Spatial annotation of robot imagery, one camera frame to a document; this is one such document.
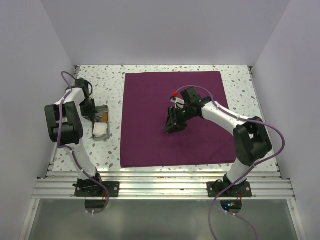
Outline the stainless steel instrument tray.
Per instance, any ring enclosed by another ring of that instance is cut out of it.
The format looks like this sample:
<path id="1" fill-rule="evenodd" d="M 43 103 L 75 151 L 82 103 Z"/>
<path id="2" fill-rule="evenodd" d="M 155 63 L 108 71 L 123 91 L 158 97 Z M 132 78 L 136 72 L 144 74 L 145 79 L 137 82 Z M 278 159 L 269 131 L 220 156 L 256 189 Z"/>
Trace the stainless steel instrument tray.
<path id="1" fill-rule="evenodd" d="M 94 141 L 107 141 L 110 138 L 109 108 L 107 105 L 97 106 L 92 122 L 92 138 Z"/>

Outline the orange tape strip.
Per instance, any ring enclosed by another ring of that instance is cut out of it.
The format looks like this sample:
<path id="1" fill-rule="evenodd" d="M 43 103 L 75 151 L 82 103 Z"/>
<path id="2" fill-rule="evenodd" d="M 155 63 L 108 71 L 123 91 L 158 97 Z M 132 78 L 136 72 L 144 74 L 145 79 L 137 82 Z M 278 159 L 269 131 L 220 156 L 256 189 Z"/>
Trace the orange tape strip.
<path id="1" fill-rule="evenodd" d="M 108 123 L 109 115 L 108 112 L 104 112 L 102 117 L 101 117 L 101 122 L 102 123 Z"/>

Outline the white gauze pad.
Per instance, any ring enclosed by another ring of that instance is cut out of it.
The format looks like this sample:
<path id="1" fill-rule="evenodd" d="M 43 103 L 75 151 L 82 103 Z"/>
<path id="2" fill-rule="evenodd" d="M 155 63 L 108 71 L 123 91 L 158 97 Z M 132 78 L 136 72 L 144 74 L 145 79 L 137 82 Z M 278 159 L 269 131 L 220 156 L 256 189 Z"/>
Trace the white gauze pad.
<path id="1" fill-rule="evenodd" d="M 93 136 L 95 138 L 101 138 L 108 132 L 108 124 L 104 122 L 96 122 L 93 127 Z"/>

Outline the purple cloth mat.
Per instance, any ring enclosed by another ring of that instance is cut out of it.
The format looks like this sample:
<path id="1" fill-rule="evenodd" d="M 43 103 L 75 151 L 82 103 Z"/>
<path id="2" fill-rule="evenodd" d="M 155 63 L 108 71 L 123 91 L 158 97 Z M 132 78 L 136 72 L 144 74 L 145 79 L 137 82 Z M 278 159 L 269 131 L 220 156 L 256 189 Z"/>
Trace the purple cloth mat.
<path id="1" fill-rule="evenodd" d="M 236 159 L 232 135 L 217 124 L 199 117 L 188 121 L 181 132 L 164 132 L 171 95 L 180 87 L 198 86 L 201 97 L 213 96 L 228 106 L 221 73 L 145 72 L 128 73 L 124 81 L 120 137 L 120 165 L 171 167 L 230 164 Z"/>

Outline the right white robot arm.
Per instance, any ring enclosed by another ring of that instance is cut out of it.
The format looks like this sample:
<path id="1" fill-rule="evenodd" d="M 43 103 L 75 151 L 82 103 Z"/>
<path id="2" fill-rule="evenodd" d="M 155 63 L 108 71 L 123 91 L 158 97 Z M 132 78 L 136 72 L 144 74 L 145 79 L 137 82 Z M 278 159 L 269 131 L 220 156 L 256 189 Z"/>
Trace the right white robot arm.
<path id="1" fill-rule="evenodd" d="M 164 132 L 173 134 L 187 128 L 193 118 L 210 121 L 233 136 L 236 159 L 223 179 L 215 188 L 227 196 L 235 196 L 246 181 L 246 173 L 255 163 L 263 159 L 271 150 L 272 144 L 263 121 L 259 117 L 248 118 L 236 115 L 221 106 L 212 95 L 202 98 L 197 86 L 187 85 L 180 89 L 181 97 L 173 93 L 174 106 L 168 108 Z"/>

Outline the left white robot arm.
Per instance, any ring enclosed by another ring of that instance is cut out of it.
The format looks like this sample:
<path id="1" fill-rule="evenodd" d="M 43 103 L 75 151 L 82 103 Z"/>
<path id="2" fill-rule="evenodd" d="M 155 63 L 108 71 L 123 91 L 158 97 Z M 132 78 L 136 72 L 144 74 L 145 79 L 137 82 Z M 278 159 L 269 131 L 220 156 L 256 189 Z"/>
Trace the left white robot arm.
<path id="1" fill-rule="evenodd" d="M 76 168 L 78 178 L 74 186 L 78 190 L 86 189 L 96 197 L 103 193 L 104 184 L 85 150 L 81 122 L 81 117 L 92 123 L 96 118 L 96 104 L 91 98 L 92 93 L 93 86 L 89 81 L 76 79 L 75 85 L 67 89 L 58 102 L 45 106 L 44 113 L 51 141 L 70 154 Z"/>

